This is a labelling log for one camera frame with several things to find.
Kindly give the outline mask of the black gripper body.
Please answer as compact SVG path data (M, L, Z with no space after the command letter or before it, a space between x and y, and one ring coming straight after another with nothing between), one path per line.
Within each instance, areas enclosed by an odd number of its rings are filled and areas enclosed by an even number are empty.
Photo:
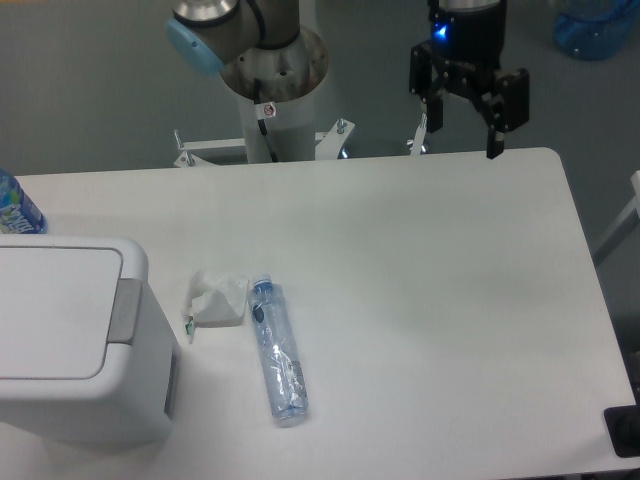
M467 98L489 93L501 69L505 1L430 1L429 46L448 92Z

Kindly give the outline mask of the grey robot arm blue cap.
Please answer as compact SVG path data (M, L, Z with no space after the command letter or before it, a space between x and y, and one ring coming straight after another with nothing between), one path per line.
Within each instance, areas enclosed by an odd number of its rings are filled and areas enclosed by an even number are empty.
M410 154L425 152L428 134L444 122L447 94L469 101L487 127L486 155L504 150L504 137L530 118L526 69L502 69L504 1L431 1L430 33L412 47L409 92L422 117ZM319 136L314 96L328 73L328 50L302 25L297 1L177 1L166 35L202 75L214 75L238 101L246 157L251 163L337 159L354 129L340 119Z

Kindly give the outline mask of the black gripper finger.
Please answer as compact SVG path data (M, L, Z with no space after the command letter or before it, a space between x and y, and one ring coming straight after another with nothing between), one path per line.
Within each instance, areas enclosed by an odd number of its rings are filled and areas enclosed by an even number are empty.
M486 156L495 159L504 152L506 134L529 121L529 71L495 72L488 86L476 95L474 107L487 126Z
M450 81L452 61L438 55L430 41L421 42L411 49L409 91L417 95L426 114L426 131L435 133L443 127L443 100Z

